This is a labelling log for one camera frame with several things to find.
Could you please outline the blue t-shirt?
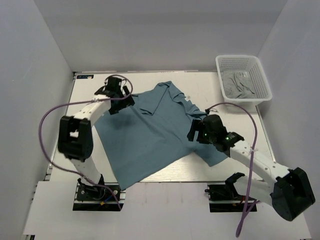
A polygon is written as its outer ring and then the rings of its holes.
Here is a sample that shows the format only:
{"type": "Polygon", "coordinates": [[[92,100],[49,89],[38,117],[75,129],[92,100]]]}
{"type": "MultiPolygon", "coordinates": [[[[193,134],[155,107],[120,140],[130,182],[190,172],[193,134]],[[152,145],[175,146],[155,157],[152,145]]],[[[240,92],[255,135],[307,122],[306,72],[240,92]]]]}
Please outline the blue t-shirt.
{"type": "Polygon", "coordinates": [[[206,114],[171,81],[135,94],[133,100],[133,106],[105,112],[94,125],[122,190],[191,153],[210,167],[227,158],[212,145],[188,140],[192,121],[206,114]]]}

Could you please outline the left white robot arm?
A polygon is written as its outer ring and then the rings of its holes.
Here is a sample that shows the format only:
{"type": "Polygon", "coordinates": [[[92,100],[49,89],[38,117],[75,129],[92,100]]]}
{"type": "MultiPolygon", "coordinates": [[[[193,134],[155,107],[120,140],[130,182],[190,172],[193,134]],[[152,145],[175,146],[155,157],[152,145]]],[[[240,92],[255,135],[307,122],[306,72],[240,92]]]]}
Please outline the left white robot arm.
{"type": "Polygon", "coordinates": [[[74,102],[84,104],[73,115],[64,115],[60,119],[58,133],[58,151],[75,167],[80,182],[89,186],[88,193],[99,200],[105,196],[106,187],[102,184],[102,174],[98,171],[92,153],[94,149],[93,127],[106,112],[111,115],[135,104],[133,84],[126,77],[113,74],[108,76],[91,100],[74,102]]]}

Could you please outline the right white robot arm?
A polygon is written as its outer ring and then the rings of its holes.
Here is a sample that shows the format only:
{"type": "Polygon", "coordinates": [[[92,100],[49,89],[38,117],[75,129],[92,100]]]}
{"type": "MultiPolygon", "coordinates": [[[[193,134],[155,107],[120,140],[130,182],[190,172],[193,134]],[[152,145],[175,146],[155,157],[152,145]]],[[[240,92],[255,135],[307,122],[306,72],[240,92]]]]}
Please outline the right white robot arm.
{"type": "Polygon", "coordinates": [[[187,139],[213,145],[219,152],[251,168],[260,176],[260,180],[254,180],[236,172],[227,178],[223,194],[230,199],[236,200],[248,194],[251,199],[272,206],[278,215],[289,222],[316,201],[308,175],[303,169],[290,169],[254,150],[241,135],[227,131],[216,114],[193,120],[187,139]]]}

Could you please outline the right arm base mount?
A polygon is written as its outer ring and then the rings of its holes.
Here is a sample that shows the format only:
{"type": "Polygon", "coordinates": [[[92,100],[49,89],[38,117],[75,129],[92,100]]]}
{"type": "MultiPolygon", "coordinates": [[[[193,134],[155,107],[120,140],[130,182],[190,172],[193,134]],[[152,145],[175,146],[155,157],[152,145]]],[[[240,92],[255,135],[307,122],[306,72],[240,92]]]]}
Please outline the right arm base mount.
{"type": "Polygon", "coordinates": [[[208,196],[211,213],[241,213],[245,205],[245,196],[232,193],[225,184],[208,184],[204,190],[208,196]]]}

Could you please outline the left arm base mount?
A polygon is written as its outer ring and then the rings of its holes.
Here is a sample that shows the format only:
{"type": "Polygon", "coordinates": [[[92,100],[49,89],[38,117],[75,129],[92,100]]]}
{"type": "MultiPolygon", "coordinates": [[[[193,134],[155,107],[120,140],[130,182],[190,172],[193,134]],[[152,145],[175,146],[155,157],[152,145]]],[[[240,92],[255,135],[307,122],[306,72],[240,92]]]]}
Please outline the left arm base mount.
{"type": "Polygon", "coordinates": [[[103,188],[100,192],[77,184],[74,195],[74,212],[120,212],[125,203],[125,191],[115,183],[107,185],[113,193],[103,188]]]}

